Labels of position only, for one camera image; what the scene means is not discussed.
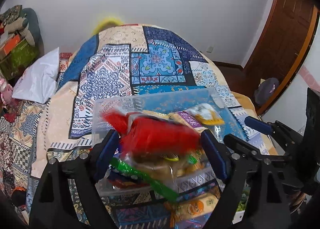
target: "patchwork tablecloth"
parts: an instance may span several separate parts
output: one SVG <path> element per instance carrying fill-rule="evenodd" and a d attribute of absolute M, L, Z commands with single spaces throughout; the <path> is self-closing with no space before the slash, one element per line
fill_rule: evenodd
<path fill-rule="evenodd" d="M 25 104 L 10 134 L 2 133 L 3 141 L 11 141 L 5 143 L 11 149 L 1 152 L 15 149 L 12 155 L 15 164 L 10 168 L 4 165 L 6 169 L 1 169 L 2 176 L 13 177 L 15 185 L 26 187 L 28 184 L 28 211 L 47 159 L 74 159 L 91 147 L 92 106 L 99 98 L 215 87 L 247 141 L 262 154 L 268 154 L 260 133 L 244 124 L 247 113 L 231 93 L 220 70 L 169 30 L 127 25 L 102 31 L 74 54 L 60 57 L 58 83 L 58 91 L 45 105 Z M 7 159 L 5 153 L 1 153 L 0 160 L 10 162 Z M 188 188 L 185 192 L 192 192 L 194 188 L 199 190 L 212 183 L 213 179 L 210 172 L 199 174 L 191 181 L 184 181 L 183 187 Z M 87 222 L 73 181 L 70 181 L 70 188 L 78 218 Z M 155 193 L 139 194 L 134 198 L 136 203 L 148 202 L 149 205 L 121 209 L 124 205 L 119 204 L 114 209 L 109 207 L 114 199 L 102 200 L 119 226 L 139 224 L 141 227 L 138 218 L 135 222 L 128 220 L 130 214 L 134 211 L 143 217 L 152 212 L 155 214 L 152 210 L 158 209 L 159 214 L 149 217 L 146 222 L 163 228 L 168 214 L 158 208 Z"/>

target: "wall socket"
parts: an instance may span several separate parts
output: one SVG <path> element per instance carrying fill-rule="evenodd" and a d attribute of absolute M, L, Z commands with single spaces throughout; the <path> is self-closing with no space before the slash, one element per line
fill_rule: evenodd
<path fill-rule="evenodd" d="M 207 49 L 207 52 L 212 52 L 213 51 L 213 46 L 209 46 Z"/>

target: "metal screw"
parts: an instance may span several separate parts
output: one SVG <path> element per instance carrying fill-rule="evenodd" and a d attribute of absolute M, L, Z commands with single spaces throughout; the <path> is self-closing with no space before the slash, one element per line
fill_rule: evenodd
<path fill-rule="evenodd" d="M 233 154 L 231 155 L 231 157 L 232 157 L 233 159 L 239 159 L 239 158 L 240 158 L 240 155 L 239 155 L 238 153 L 233 153 Z"/>
<path fill-rule="evenodd" d="M 264 162 L 265 164 L 267 164 L 267 165 L 270 165 L 270 164 L 271 164 L 271 160 L 268 159 L 268 158 L 265 158 L 265 159 L 263 160 L 263 162 Z"/>
<path fill-rule="evenodd" d="M 50 160 L 49 160 L 49 164 L 54 164 L 55 162 L 57 161 L 57 159 L 56 158 L 51 158 Z"/>
<path fill-rule="evenodd" d="M 89 156 L 88 153 L 82 153 L 82 154 L 80 154 L 80 158 L 81 158 L 81 159 L 86 159 L 88 156 Z"/>

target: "brown door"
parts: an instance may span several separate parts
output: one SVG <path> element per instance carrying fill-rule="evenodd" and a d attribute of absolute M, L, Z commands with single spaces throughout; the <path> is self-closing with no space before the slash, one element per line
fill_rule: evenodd
<path fill-rule="evenodd" d="M 311 0 L 276 0 L 264 36 L 245 67 L 255 79 L 275 77 L 282 82 L 306 39 L 313 12 Z"/>

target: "wooden floor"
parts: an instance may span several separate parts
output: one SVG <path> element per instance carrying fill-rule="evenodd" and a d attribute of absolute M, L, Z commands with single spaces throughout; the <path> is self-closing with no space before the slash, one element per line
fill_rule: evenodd
<path fill-rule="evenodd" d="M 226 66 L 218 66 L 225 77 L 230 90 L 246 95 L 253 102 L 253 93 L 259 86 L 259 81 L 246 75 L 241 69 Z"/>

